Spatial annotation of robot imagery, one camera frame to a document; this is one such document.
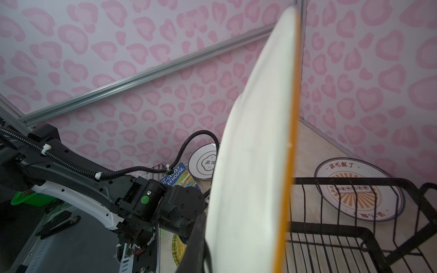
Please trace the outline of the white plate orange sunburst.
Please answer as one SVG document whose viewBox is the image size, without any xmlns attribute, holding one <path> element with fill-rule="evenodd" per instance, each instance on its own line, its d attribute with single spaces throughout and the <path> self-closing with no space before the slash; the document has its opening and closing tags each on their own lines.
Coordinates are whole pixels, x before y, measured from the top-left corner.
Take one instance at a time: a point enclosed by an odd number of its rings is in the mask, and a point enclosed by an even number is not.
<svg viewBox="0 0 437 273">
<path fill-rule="evenodd" d="M 322 162 L 315 170 L 315 177 L 331 179 L 388 178 L 378 167 L 362 160 L 333 158 Z M 395 186 L 364 185 L 317 186 L 323 199 L 341 213 L 366 222 L 387 222 L 400 216 L 405 209 L 405 195 Z"/>
</svg>

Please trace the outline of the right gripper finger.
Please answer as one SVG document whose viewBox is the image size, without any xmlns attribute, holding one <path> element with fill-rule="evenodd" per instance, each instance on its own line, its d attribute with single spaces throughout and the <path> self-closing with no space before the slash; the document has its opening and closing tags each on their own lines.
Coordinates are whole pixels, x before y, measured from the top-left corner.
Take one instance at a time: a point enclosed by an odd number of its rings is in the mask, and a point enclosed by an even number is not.
<svg viewBox="0 0 437 273">
<path fill-rule="evenodd" d="M 204 273 L 206 257 L 206 215 L 200 215 L 193 226 L 187 248 L 176 273 Z"/>
</svg>

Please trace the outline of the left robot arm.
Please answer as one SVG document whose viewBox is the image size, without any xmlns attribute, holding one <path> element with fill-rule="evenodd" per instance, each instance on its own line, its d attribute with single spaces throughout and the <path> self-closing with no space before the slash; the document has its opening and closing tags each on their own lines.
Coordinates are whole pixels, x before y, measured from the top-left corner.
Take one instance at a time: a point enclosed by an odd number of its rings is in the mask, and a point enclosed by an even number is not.
<svg viewBox="0 0 437 273">
<path fill-rule="evenodd" d="M 97 219 L 123 243 L 147 246 L 162 228 L 189 239 L 206 201 L 195 187 L 111 172 L 68 149 L 57 128 L 29 135 L 1 129 L 1 184 L 55 197 Z"/>
</svg>

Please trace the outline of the star plate yellow rim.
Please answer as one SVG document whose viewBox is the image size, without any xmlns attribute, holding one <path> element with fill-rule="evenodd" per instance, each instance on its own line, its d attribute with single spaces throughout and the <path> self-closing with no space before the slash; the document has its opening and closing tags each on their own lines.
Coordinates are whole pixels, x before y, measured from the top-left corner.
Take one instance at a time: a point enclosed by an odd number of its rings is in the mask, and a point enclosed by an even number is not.
<svg viewBox="0 0 437 273">
<path fill-rule="evenodd" d="M 212 178 L 208 273 L 278 273 L 298 142 L 300 13 L 287 8 L 227 120 Z"/>
</svg>

